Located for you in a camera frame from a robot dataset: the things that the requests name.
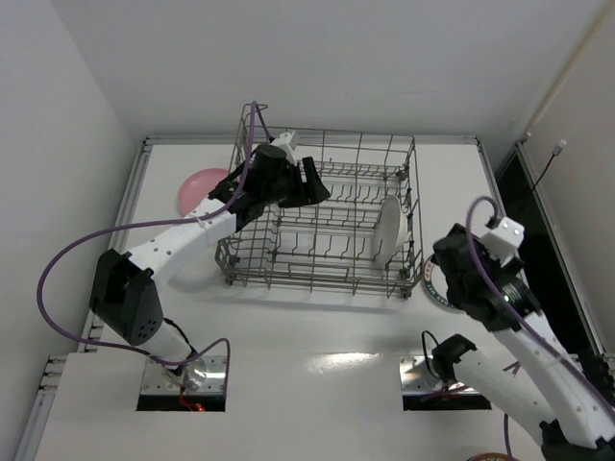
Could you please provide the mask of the pink plate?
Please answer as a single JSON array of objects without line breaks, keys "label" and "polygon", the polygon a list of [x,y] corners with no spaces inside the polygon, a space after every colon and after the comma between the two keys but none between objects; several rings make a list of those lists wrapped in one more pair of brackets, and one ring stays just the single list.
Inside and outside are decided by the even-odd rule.
[{"label": "pink plate", "polygon": [[189,176],[180,186],[177,194],[177,209],[186,216],[206,198],[210,192],[229,175],[221,168],[207,168]]}]

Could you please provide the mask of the plain white plate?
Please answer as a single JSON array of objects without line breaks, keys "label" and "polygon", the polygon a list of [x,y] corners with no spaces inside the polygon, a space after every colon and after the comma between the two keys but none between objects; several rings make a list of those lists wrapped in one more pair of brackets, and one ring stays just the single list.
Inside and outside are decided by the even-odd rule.
[{"label": "plain white plate", "polygon": [[381,204],[379,220],[371,240],[374,264],[383,267],[396,253],[402,226],[402,209],[395,196],[388,196]]}]

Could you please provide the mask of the white plate with lettered rim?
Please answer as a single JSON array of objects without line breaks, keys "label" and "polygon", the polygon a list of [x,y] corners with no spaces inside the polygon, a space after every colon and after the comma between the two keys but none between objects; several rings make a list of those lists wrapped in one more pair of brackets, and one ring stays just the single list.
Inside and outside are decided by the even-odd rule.
[{"label": "white plate with lettered rim", "polygon": [[447,298],[448,285],[434,254],[431,254],[424,263],[422,283],[426,294],[436,307],[448,313],[464,314],[462,309],[453,306]]}]

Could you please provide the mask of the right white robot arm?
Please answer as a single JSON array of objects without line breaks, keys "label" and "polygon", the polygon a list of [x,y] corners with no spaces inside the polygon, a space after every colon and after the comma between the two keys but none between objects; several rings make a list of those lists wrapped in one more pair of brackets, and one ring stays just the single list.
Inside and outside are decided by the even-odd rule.
[{"label": "right white robot arm", "polygon": [[516,359],[529,383],[492,364],[455,334],[432,351],[447,385],[460,382],[499,407],[539,445],[547,460],[611,460],[614,408],[556,337],[540,302],[518,274],[523,227],[502,218],[482,237],[454,225],[433,245],[453,308],[482,324]]}]

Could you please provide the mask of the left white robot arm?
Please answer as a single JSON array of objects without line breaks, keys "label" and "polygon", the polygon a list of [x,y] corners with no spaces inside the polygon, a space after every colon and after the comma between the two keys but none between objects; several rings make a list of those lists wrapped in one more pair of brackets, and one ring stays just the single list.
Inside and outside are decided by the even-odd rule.
[{"label": "left white robot arm", "polygon": [[160,289],[190,261],[257,220],[268,206],[316,206],[331,194],[313,158],[291,160],[289,148],[259,144],[183,219],[121,254],[98,259],[90,308],[132,347],[179,376],[196,351],[164,320]]}]

